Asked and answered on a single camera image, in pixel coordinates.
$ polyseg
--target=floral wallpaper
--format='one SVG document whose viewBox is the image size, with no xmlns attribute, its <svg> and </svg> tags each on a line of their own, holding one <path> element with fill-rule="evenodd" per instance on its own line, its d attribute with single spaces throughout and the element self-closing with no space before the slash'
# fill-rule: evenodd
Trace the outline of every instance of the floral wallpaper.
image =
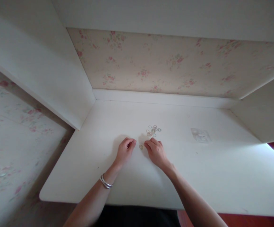
<svg viewBox="0 0 274 227">
<path fill-rule="evenodd" d="M 73 132 L 0 73 L 0 226 L 62 226 L 74 205 L 38 194 Z"/>
<path fill-rule="evenodd" d="M 274 43 L 68 32 L 93 88 L 241 98 L 274 77 Z"/>
</svg>

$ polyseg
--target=wall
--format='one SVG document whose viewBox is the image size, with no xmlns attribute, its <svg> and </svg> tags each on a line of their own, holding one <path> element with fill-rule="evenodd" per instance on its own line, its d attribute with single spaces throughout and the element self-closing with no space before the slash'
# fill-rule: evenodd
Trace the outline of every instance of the wall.
<svg viewBox="0 0 274 227">
<path fill-rule="evenodd" d="M 242 98 L 274 78 L 274 43 L 68 32 L 93 88 Z"/>
<path fill-rule="evenodd" d="M 0 73 L 0 226 L 59 226 L 71 204 L 38 194 L 73 129 Z"/>
<path fill-rule="evenodd" d="M 50 0 L 0 0 L 0 71 L 77 129 L 95 101 Z"/>
<path fill-rule="evenodd" d="M 65 27 L 274 42 L 274 0 L 52 0 Z"/>
<path fill-rule="evenodd" d="M 274 141 L 274 80 L 231 110 L 262 142 Z"/>
</svg>

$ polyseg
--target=small plastic packet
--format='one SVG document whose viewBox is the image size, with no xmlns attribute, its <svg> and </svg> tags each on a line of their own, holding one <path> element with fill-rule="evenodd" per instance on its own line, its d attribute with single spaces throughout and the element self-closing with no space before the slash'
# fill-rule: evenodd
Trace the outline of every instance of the small plastic packet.
<svg viewBox="0 0 274 227">
<path fill-rule="evenodd" d="M 199 143 L 210 143 L 212 141 L 206 130 L 191 128 L 191 133 Z"/>
</svg>

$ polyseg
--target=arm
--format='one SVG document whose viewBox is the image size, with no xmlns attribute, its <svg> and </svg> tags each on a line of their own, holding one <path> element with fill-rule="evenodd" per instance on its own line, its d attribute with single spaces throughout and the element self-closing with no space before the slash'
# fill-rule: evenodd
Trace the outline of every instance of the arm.
<svg viewBox="0 0 274 227">
<path fill-rule="evenodd" d="M 151 161 L 158 166 L 171 180 L 185 211 L 195 227 L 227 227 L 213 208 L 181 176 L 166 157 L 161 141 L 154 138 L 144 142 Z"/>
<path fill-rule="evenodd" d="M 104 174 L 104 180 L 108 184 L 113 184 L 123 165 L 131 158 L 136 140 L 125 138 L 118 147 L 117 157 L 110 168 Z M 91 226 L 99 218 L 106 203 L 109 189 L 106 189 L 102 182 L 98 180 L 91 190 L 76 206 L 64 227 Z"/>
</svg>

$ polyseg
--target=black shirt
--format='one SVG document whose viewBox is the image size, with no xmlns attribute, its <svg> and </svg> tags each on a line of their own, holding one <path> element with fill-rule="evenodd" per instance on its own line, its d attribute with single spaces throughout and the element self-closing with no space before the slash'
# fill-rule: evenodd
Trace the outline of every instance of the black shirt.
<svg viewBox="0 0 274 227">
<path fill-rule="evenodd" d="M 105 206 L 95 226 L 180 227 L 176 210 L 138 206 Z"/>
</svg>

